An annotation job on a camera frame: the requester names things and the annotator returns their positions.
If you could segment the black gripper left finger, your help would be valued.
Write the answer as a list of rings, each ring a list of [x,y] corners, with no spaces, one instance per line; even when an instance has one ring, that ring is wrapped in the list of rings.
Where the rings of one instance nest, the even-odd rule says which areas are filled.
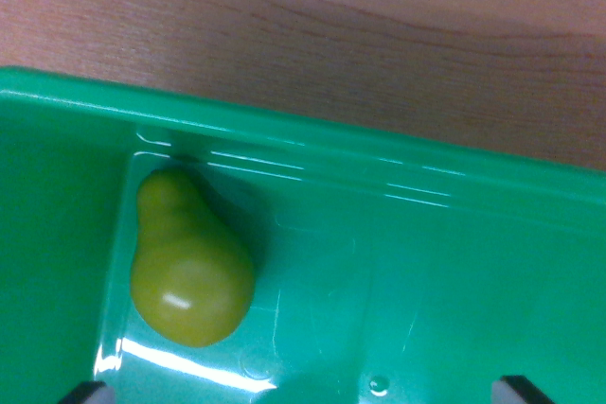
[[[59,404],[115,404],[115,390],[104,381],[83,381],[62,397]]]

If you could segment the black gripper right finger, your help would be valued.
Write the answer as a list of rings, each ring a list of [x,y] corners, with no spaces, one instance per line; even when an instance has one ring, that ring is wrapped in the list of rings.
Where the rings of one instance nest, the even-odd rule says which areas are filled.
[[[492,383],[490,403],[554,404],[554,401],[525,376],[513,375],[502,376]]]

